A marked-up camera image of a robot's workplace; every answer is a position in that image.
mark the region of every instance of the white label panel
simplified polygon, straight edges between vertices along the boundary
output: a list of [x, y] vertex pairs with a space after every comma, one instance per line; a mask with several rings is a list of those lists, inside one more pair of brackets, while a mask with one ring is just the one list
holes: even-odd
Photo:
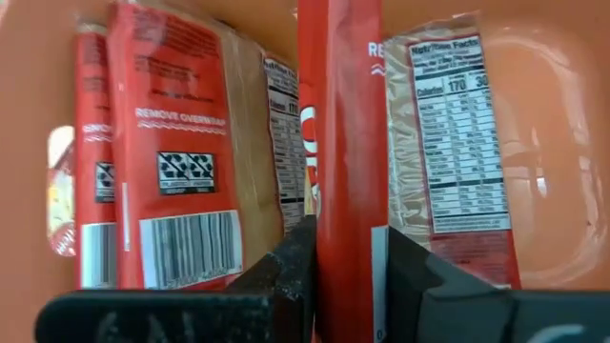
[[305, 149], [298, 115], [297, 80], [294, 71], [274, 59], [265, 59], [265, 72], [280, 209], [284, 231], [288, 232], [305, 209]]
[[435, 233], [510, 230], [480, 40], [409, 47]]

